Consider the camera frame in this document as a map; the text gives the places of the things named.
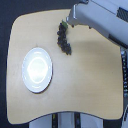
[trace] white plate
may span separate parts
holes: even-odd
[[[43,91],[52,77],[52,61],[42,48],[30,50],[22,65],[22,78],[26,87],[34,92]]]

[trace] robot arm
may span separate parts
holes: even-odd
[[[73,6],[67,23],[88,25],[111,42],[128,49],[128,7],[126,9],[109,0],[80,0]]]

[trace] wooden table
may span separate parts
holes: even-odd
[[[62,111],[118,119],[123,113],[123,78],[120,48],[85,26],[69,27],[72,55],[57,45],[58,25],[69,10],[24,15],[13,24],[7,62],[7,116],[12,124],[29,122]],[[25,55],[45,49],[53,62],[49,87],[30,92],[22,80]]]

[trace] gray floor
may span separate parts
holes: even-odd
[[[11,125],[6,111],[6,67],[10,32],[14,20],[23,14],[68,9],[78,0],[0,0],[0,128],[28,128],[28,124]],[[121,119],[104,120],[105,128],[120,128]]]

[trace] cable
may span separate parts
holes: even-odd
[[[126,108],[125,108],[125,111],[124,111],[124,115],[123,115],[123,120],[122,120],[122,126],[121,126],[121,128],[123,128],[124,127],[124,119],[125,119],[125,116],[126,116],[126,114],[128,114],[128,104],[127,104],[127,106],[126,106]]]

